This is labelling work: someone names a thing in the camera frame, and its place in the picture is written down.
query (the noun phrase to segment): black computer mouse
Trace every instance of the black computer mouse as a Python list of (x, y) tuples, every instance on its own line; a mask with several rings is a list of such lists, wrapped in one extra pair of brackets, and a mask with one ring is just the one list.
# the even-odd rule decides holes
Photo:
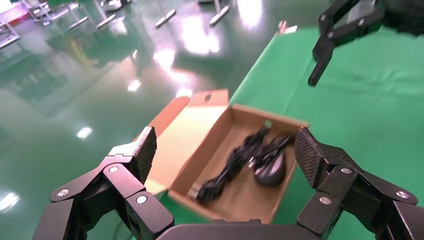
[(253, 174), (257, 183), (267, 187), (275, 187), (284, 181), (286, 158), (283, 149), (279, 149), (272, 159), (254, 171)]

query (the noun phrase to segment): green table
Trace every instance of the green table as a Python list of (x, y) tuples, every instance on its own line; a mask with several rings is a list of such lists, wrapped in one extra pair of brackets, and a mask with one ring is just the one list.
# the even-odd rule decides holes
[[(310, 123), (315, 137), (343, 148), (363, 169), (403, 187), (424, 203), (424, 39), (388, 30), (335, 50), (315, 88), (318, 30), (276, 36), (231, 98)], [(298, 167), (275, 223), (294, 224), (314, 191)], [(329, 239), (373, 239), (344, 212)]]

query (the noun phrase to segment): robotic hand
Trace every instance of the robotic hand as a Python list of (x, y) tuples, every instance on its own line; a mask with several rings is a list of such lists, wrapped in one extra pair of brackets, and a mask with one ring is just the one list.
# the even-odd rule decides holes
[(174, 226), (172, 214), (143, 185), (155, 151), (155, 130), (146, 127), (94, 170), (53, 191), (32, 240), (86, 240), (87, 231), (112, 210), (137, 240), (327, 239), (342, 211), (376, 239), (424, 239), (424, 208), (412, 193), (364, 171), (343, 149), (318, 142), (305, 128), (295, 137), (295, 156), (317, 192), (293, 225), (213, 220)]
[(359, 1), (335, 0), (319, 16), (320, 36), (312, 50), (316, 66), (308, 79), (310, 86), (317, 85), (332, 58), (334, 48), (374, 33), (382, 25), (414, 36), (424, 33), (424, 0), (375, 0), (374, 12), (334, 29), (334, 25)]

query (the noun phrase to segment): cardboard box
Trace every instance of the cardboard box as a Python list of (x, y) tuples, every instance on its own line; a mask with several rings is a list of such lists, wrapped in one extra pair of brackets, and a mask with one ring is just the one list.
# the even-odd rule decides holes
[(294, 135), (299, 128), (308, 127), (306, 122), (254, 108), (229, 107), (226, 89), (174, 99), (150, 123), (158, 138), (145, 183), (147, 190), (157, 194), (168, 189), (171, 198), (208, 218), (261, 219), (262, 223), (271, 223), (296, 168), (293, 145), (284, 150), (287, 173), (280, 186), (257, 184), (252, 169), (244, 167), (212, 204), (202, 206), (188, 196), (190, 190), (216, 177), (224, 168), (230, 151), (265, 122), (272, 124), (266, 142), (278, 134)]

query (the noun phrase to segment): box lid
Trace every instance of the box lid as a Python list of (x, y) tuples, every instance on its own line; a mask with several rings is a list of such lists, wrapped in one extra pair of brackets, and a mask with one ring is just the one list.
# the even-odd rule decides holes
[(144, 184), (149, 192), (157, 194), (172, 185), (227, 108), (227, 89), (201, 91), (191, 98), (175, 98), (151, 121), (157, 150)]

